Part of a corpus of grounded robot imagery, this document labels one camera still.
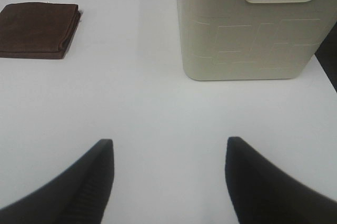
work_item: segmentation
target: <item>brown towel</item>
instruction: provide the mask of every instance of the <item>brown towel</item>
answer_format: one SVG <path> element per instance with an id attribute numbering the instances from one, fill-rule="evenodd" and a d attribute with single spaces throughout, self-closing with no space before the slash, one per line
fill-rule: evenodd
<path id="1" fill-rule="evenodd" d="M 0 57 L 62 59 L 80 16 L 75 4 L 7 5 L 0 12 Z"/>

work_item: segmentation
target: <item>table surface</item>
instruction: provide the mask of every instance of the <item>table surface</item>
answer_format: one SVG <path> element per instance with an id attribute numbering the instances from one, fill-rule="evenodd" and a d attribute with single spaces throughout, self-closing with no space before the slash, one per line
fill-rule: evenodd
<path id="1" fill-rule="evenodd" d="M 102 224 L 237 223 L 224 178 L 233 135 L 337 200 L 337 98 L 315 57 L 293 80 L 198 82 L 182 69 L 176 0 L 0 4 L 27 1 L 83 15 L 65 59 L 0 59 L 0 207 L 111 138 Z"/>

